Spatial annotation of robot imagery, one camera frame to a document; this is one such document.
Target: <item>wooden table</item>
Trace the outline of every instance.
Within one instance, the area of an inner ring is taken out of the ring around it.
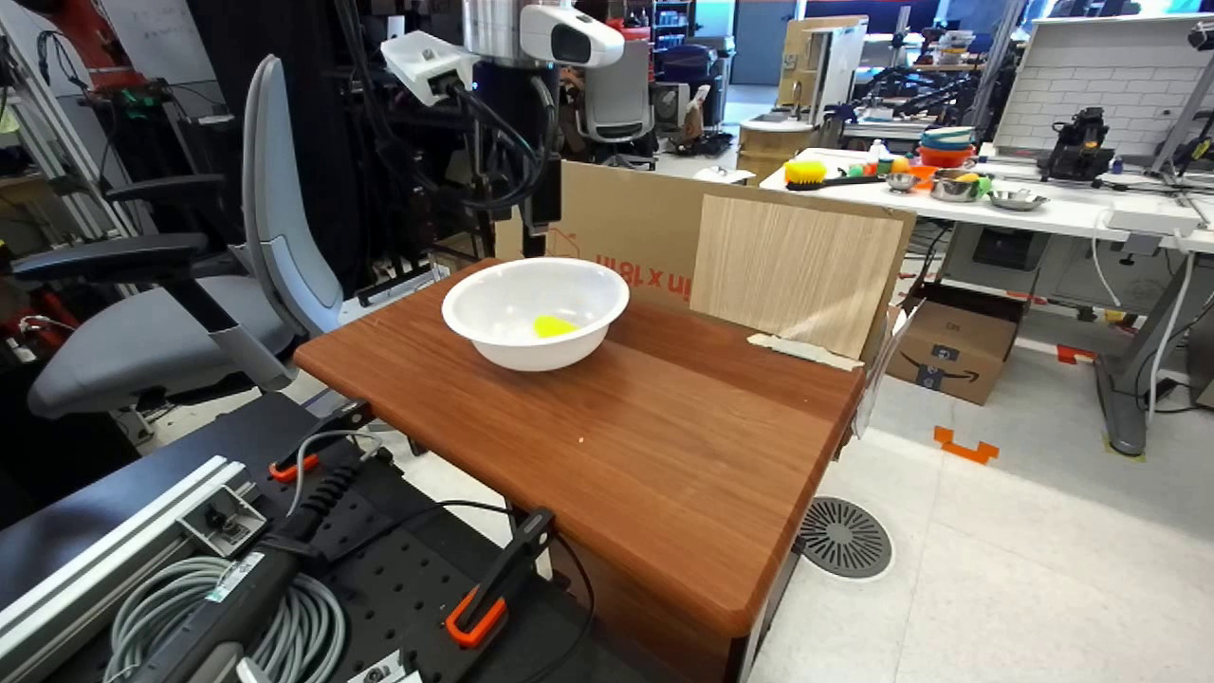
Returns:
[[[443,326],[457,279],[300,343],[300,369],[513,505],[554,508],[596,570],[605,622],[692,680],[739,675],[863,374],[647,300],[589,360],[519,374]]]

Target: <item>floor drain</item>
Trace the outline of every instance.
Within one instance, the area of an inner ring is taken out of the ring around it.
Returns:
[[[838,575],[878,575],[896,550],[865,508],[838,498],[815,498],[802,528],[802,555]]]

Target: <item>chair armrest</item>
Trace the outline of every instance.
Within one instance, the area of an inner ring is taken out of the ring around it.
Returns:
[[[81,241],[64,251],[44,251],[13,260],[19,279],[157,279],[165,274],[190,274],[190,260],[207,252],[207,235],[145,235],[123,241]]]
[[[229,180],[224,174],[171,174],[171,176],[118,187],[107,192],[107,201],[171,201],[171,203],[217,201],[224,180]]]

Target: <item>white bowl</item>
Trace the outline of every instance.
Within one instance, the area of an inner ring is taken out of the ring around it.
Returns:
[[[581,256],[519,256],[462,275],[443,294],[443,321],[513,373],[554,373],[605,343],[630,304],[630,285]]]

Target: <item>white desk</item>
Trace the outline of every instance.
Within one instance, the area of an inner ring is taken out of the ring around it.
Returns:
[[[852,164],[868,164],[868,151],[838,151],[838,146],[810,146],[798,158],[822,158],[833,165],[852,165]],[[822,187],[822,188],[787,188],[787,174],[776,170],[764,176],[764,188],[782,188],[782,192],[804,192],[804,195],[833,195],[833,201],[855,201],[855,203],[878,203],[878,207],[898,207],[914,213],[922,221],[953,221],[953,223],[979,223],[979,226],[1012,226],[1012,231],[1049,231],[1062,238],[1131,238],[1131,231],[1113,226],[1113,217],[1121,207],[1146,213],[1146,223],[1165,223],[1165,221],[1214,221],[1214,195],[1197,192],[1193,201],[1198,213],[1177,195],[1165,192],[1131,192],[1131,188],[1097,188],[1097,187],[1062,187],[1062,180],[1040,180],[1031,164],[987,164],[979,165],[994,176],[1019,176],[1031,180],[1049,201],[1035,213],[1005,213],[983,201],[955,203],[955,201],[938,201],[930,192],[892,192],[883,180],[855,180],[855,187]],[[1214,226],[1188,231],[1180,238],[1165,238],[1165,247],[1180,247],[1193,252],[1214,252]],[[1180,300],[1180,319],[1193,319],[1208,293],[1214,287],[1214,268],[1208,266],[1193,268],[1193,279],[1183,268],[1174,274],[1174,279],[1163,287],[1158,304],[1149,308],[1146,326],[1126,342],[1121,357],[1099,357],[1097,360],[1097,394],[1108,424],[1108,445],[1125,455],[1141,455],[1146,450],[1146,405],[1141,405],[1141,383],[1146,369],[1165,342],[1165,321]]]

